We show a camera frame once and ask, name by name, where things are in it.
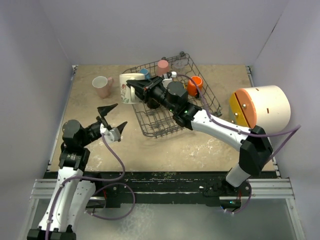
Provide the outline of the white cat mug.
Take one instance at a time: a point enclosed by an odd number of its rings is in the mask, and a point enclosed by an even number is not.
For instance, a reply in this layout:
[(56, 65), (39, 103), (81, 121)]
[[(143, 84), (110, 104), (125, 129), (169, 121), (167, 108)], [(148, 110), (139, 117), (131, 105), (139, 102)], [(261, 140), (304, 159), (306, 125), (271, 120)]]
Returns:
[(138, 81), (144, 79), (145, 75), (142, 73), (123, 73), (119, 75), (119, 87), (122, 103), (133, 105), (141, 102), (141, 100), (135, 95), (135, 89), (127, 86), (127, 80)]

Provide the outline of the pink mug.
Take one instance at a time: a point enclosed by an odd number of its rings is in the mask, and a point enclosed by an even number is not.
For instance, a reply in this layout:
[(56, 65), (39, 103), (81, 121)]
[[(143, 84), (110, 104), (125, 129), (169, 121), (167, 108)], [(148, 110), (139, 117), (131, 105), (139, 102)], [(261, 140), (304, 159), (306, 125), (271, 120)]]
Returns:
[(102, 99), (107, 98), (111, 94), (113, 84), (114, 79), (112, 77), (97, 76), (92, 80), (92, 86)]

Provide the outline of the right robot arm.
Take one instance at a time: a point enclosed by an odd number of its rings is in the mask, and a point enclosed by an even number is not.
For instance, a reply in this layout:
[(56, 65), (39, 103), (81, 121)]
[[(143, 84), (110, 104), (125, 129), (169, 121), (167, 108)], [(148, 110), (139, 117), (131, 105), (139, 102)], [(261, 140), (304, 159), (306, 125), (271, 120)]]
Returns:
[(260, 126), (248, 128), (234, 125), (209, 113), (205, 106), (192, 104), (184, 85), (171, 81), (166, 86), (160, 77), (129, 79), (126, 85), (133, 97), (147, 103), (153, 100), (172, 113), (174, 121), (182, 128), (208, 134), (239, 152), (238, 163), (227, 173), (222, 190), (235, 195), (240, 185), (251, 176), (258, 176), (273, 153), (271, 143)]

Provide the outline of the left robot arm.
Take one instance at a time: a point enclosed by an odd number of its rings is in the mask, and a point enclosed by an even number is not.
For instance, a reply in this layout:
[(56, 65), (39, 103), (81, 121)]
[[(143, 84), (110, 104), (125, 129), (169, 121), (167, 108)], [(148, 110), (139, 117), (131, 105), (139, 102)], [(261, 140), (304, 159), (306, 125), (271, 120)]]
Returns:
[(119, 142), (126, 122), (112, 127), (107, 114), (117, 104), (99, 106), (96, 121), (83, 127), (71, 119), (62, 126), (59, 170), (47, 210), (37, 228), (27, 233), (28, 240), (75, 240), (76, 220), (91, 196), (103, 191), (103, 184), (96, 177), (84, 176), (90, 151), (87, 145), (102, 139), (105, 145)]

